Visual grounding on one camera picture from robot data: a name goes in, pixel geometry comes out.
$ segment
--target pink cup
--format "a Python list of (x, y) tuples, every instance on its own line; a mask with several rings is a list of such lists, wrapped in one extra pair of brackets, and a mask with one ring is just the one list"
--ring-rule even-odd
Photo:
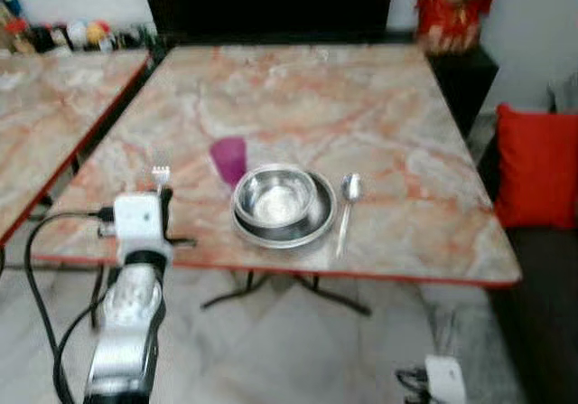
[(225, 137), (210, 147), (210, 156), (223, 181), (235, 188), (247, 171), (247, 144), (242, 137)]

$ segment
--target red statue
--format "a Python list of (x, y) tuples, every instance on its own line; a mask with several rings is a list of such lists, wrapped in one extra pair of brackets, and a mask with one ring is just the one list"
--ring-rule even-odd
[(480, 39), (480, 15), (492, 0), (417, 0), (417, 41), (431, 54), (462, 53)]

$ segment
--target marble table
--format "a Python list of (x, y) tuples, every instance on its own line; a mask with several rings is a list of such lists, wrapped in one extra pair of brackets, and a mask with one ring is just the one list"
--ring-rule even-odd
[[(229, 214), (230, 190), (209, 147), (247, 140), (248, 166), (299, 164), (339, 191), (359, 172), (343, 258), (338, 226), (290, 251), (243, 241)], [(417, 47), (296, 46), (173, 50), (83, 165), (55, 211), (97, 209), (151, 185), (156, 155), (172, 167), (170, 235), (195, 237), (176, 267), (450, 282), (507, 287), (516, 258), (470, 154)], [(115, 241), (94, 222), (57, 222), (36, 258), (115, 260)]]
[(144, 70), (146, 52), (0, 60), (0, 246)]

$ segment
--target black metal table frame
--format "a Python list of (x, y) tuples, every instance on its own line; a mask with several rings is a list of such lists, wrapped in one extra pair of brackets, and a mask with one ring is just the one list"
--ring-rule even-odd
[[(200, 308), (201, 309), (208, 309), (214, 305), (217, 305), (217, 304), (222, 303), (222, 302), (226, 302), (226, 301), (231, 300), (233, 298), (240, 298), (240, 297), (244, 297), (244, 296), (248, 296), (250, 294), (253, 294), (259, 288), (261, 288), (263, 286), (263, 284), (272, 276), (273, 275), (270, 273), (265, 273), (261, 278), (259, 278), (257, 281), (255, 281), (255, 272), (253, 270), (250, 270), (247, 274), (247, 280), (245, 282), (244, 288), (241, 288), (241, 289), (232, 291), (230, 293), (223, 294), (221, 296), (217, 296), (215, 298), (212, 298), (211, 300), (203, 303), (200, 306)], [(359, 302), (356, 302), (355, 300), (351, 300), (350, 298), (342, 296), (341, 294), (333, 293), (331, 291), (327, 291), (325, 289), (319, 288), (320, 276), (317, 274), (313, 274), (312, 282), (310, 282), (309, 280), (307, 280), (305, 277), (303, 277), (300, 274), (294, 274), (294, 275), (292, 275), (292, 278), (295, 280), (295, 282), (297, 282), (303, 288), (307, 289), (308, 291), (311, 291), (312, 293), (314, 293), (315, 295), (317, 295), (319, 297), (325, 298), (327, 300), (331, 300), (332, 302), (338, 303), (340, 305), (344, 305), (344, 306), (348, 307), (349, 309), (352, 309), (353, 311), (357, 312), (358, 314), (361, 314), (364, 316), (371, 316), (371, 309), (368, 306), (363, 305)]]

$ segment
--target tiled floor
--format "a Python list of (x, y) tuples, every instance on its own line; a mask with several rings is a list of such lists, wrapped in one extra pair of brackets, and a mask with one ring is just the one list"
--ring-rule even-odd
[[(483, 148), (485, 136), (475, 131), (471, 140)], [(10, 263), (22, 261), (31, 227), (25, 224), (13, 237)], [(61, 333), (87, 305), (94, 275), (37, 276)], [(151, 402), (402, 404), (405, 391), (396, 383), (395, 369), (421, 364), (432, 353), (458, 358), (470, 404), (525, 402), (479, 289), (322, 280), (325, 287), (371, 305), (374, 314), (364, 318), (277, 277), (248, 298), (200, 310), (201, 302), (243, 278), (217, 271), (167, 272), (167, 316)], [(23, 272), (6, 270), (0, 279), (0, 319), (0, 402), (56, 403), (51, 353)], [(86, 322), (65, 354), (77, 402), (95, 342)]]

